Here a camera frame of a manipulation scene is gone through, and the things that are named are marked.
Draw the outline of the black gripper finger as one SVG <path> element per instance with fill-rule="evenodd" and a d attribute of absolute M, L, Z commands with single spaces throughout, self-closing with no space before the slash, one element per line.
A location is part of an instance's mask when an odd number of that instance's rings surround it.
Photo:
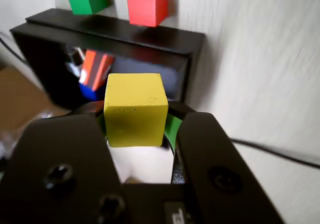
<path fill-rule="evenodd" d="M 201 224 L 284 221 L 216 118 L 180 102 L 168 113 L 182 122 L 175 149 Z"/>
<path fill-rule="evenodd" d="M 0 184 L 3 224 L 128 224 L 130 215 L 93 114 L 32 121 Z"/>

